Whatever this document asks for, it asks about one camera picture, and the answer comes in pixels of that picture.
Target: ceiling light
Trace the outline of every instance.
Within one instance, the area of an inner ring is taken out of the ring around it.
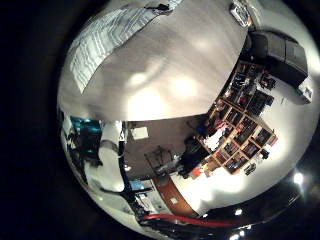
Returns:
[[[234,215],[236,215],[236,216],[240,216],[241,214],[242,214],[242,209],[241,209],[241,208],[237,209],[237,210],[234,212]]]
[[[301,185],[303,183],[303,174],[302,173],[296,173],[293,176],[293,182],[295,184]]]
[[[125,164],[124,165],[124,170],[126,171],[126,172],[129,172],[130,170],[131,170],[131,166],[129,166],[129,165],[127,165],[127,164]]]
[[[188,78],[174,79],[171,88],[173,93],[180,97],[191,97],[197,93],[194,81]]]
[[[238,240],[239,239],[239,235],[238,234],[233,234],[229,240]]]

